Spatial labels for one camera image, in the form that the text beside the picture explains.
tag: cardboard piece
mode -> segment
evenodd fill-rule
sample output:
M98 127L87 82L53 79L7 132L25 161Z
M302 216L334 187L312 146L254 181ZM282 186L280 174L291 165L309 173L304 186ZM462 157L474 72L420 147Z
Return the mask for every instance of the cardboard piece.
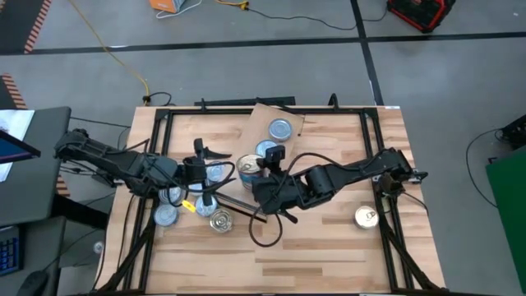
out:
M241 136L236 142L233 142L233 153L230 161L236 164L240 157L244 155L254 155L257 144L263 140L275 141L269 135L269 125L276 118L287 119L293 127L292 136L287 141L276 142L279 145L285 146L285 160L281 162L281 168L286 169L292 161L291 154L294 148L294 142L303 128L304 118L263 104L257 104L254 107L247 124L243 128ZM225 169L223 177L226 176L229 169L229 167ZM233 178L237 178L237 180L223 186L219 189L219 192L257 206L252 193L243 187L237 168Z

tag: wooden tabletop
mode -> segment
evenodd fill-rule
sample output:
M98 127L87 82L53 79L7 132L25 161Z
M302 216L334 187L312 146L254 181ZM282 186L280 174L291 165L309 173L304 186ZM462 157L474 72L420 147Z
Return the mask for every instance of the wooden tabletop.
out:
M401 110L379 107L378 113L385 147L402 150L414 165ZM150 138L154 115L154 107L136 109L127 141L129 146ZM249 115L178 115L173 123L168 156L181 160L192 155L192 142L197 137L203 138L205 146L211 150L228 153L248 118ZM159 135L158 150L162 138L163 133ZM316 152L343 164L364 159L366 153L358 116L306 115L292 157L302 152ZM293 171L314 164L324 164L324 161L302 158ZM419 186L407 185L406 189L422 199ZM131 197L126 188L117 190L98 287L117 268L124 218ZM127 220L122 259L130 245L137 205L135 199ZM270 248L257 247L251 241L247 230L249 218L245 215L233 212L233 230L218 234L207 219L181 210L175 225L156 228L146 292L387 292L389 282L380 230L359 229L353 223L355 210L363 205L374 207L369 180L345 187L324 205L305 211L293 209L291 212L299 218L299 223L285 220L283 239ZM444 286L426 211L418 203L401 196L399 214L409 253L435 284ZM254 233L262 242L273 241L278 233L275 218L269 217L267 224L256 221ZM395 251L393 254L399 285L404 286L399 257ZM132 288L138 286L142 254L138 258Z

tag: silver can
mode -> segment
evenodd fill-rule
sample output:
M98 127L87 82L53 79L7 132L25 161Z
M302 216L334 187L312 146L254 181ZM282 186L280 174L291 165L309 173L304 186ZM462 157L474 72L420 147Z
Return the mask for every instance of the silver can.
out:
M257 146L256 146L256 154L261 156L261 157L265 157L266 150L269 149L269 148L272 148L272 147L276 147L277 145L278 144L274 143L271 140L263 140L263 141L259 142L259 144L257 144Z
M287 119L274 119L269 125L269 134L277 141L287 141L293 134L293 126Z
M214 197L212 197L212 204L209 206L205 206L203 202L203 196L196 199L196 204L194 205L196 207L196 213L199 216L202 217L208 217L214 213L214 210L217 209L217 201Z
M218 164L219 161L211 162L210 164ZM208 184L214 184L221 181L223 177L224 165L219 164L215 166L206 167L206 181Z
M248 190L252 190L252 180L263 177L263 170L256 162L258 158L261 157L259 155L244 155L236 161L241 183Z
M354 213L354 222L361 229L372 229L378 225L378 213L370 206L360 206Z
M203 185L201 183L195 183L195 184L190 184L188 188L190 188L191 190L202 191ZM190 192L190 194L192 194L194 197L200 197L201 195L203 195L203 192Z
M210 226L220 234L232 229L232 215L226 210L218 209L210 216Z
M178 221L179 212L171 205L159 205L154 213L154 221L159 226L170 226Z
M159 190L159 200L164 203L164 204L169 204L168 202L168 195L169 195L169 200L174 204L174 205L178 205L179 203L181 203L181 199L182 199L182 190L181 188L179 187L171 187L169 190L168 189L161 189Z

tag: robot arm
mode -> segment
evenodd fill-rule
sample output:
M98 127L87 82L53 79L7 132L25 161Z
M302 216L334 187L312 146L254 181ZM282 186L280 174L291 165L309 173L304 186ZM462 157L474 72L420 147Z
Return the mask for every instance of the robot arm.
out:
M66 133L57 143L55 157L64 161L86 161L114 178L124 181L131 193L139 197L155 197L162 188L187 187L193 183L204 183L206 180L204 160L230 156L203 147L202 139L194 140L194 150L196 156L187 157L183 164L178 164L177 161L164 156L134 150L118 150L90 139L85 130L75 129ZM211 204L210 195L205 194L205 197L209 197L204 199L205 205L207 202Z
M270 175L254 180L252 192L263 213L281 213L294 223L297 220L287 213L287 209L298 206L307 210L328 202L346 185L381 176L382 190L393 193L403 191L401 183L413 176L404 154L394 148L382 150L370 159L346 165L315 165L293 175L279 169L282 155L283 146L267 150L265 159L259 165L270 168Z

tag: blue label can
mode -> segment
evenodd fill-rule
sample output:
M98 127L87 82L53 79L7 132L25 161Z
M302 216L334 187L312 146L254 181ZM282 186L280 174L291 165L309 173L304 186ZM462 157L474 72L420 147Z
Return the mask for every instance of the blue label can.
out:
M252 190L252 180L263 177L263 170L256 162L258 158L261 158L261 156L244 155L236 162L241 183L248 190Z

